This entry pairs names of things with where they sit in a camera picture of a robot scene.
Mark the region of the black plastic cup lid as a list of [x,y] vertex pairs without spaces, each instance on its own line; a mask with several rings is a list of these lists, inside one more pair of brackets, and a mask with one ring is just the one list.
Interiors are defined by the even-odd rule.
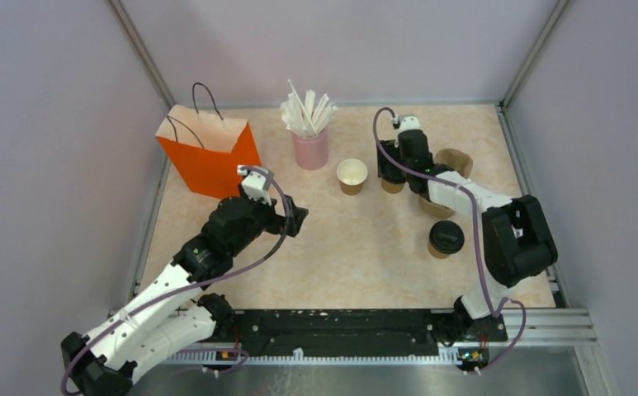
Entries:
[[437,250],[451,255],[458,253],[464,247],[465,235],[458,224],[450,220],[440,220],[431,227],[428,243]]

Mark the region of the orange paper bag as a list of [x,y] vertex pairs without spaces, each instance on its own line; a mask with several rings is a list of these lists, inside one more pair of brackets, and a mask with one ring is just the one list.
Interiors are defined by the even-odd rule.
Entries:
[[248,120],[175,105],[155,138],[189,191],[225,198],[239,193],[239,166],[262,160]]

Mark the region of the brown paper coffee cup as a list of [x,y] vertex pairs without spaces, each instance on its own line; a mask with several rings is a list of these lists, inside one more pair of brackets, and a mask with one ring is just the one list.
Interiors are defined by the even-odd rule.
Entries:
[[437,250],[432,244],[427,244],[428,253],[436,259],[447,259],[450,255],[446,252]]

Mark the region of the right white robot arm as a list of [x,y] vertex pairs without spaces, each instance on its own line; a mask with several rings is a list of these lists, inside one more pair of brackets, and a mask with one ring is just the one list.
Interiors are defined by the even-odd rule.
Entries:
[[401,131],[376,147],[381,178],[408,184],[427,203],[471,219],[479,283],[456,300],[452,327],[458,337],[476,339],[485,318],[499,316],[516,285],[558,260],[540,201],[476,184],[469,178],[469,155],[450,148],[432,154],[421,130]]

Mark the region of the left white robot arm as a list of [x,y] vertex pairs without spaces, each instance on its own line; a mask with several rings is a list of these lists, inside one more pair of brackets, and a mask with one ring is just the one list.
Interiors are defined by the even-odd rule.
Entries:
[[201,231],[173,256],[159,276],[118,313],[85,334],[71,332],[60,344],[68,395],[127,395],[152,368],[183,347],[211,338],[223,341],[233,331],[232,310],[217,294],[205,295],[190,313],[172,312],[211,284],[235,276],[233,261],[262,233],[278,236],[269,257],[287,237],[295,237],[309,214],[283,196],[266,203],[246,195],[220,201]]

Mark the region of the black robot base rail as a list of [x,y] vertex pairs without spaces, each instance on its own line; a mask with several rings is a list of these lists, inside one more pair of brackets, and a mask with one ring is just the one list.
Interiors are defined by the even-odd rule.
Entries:
[[436,356],[446,347],[506,342],[502,318],[470,321],[450,309],[247,309],[198,344],[239,347],[252,357]]

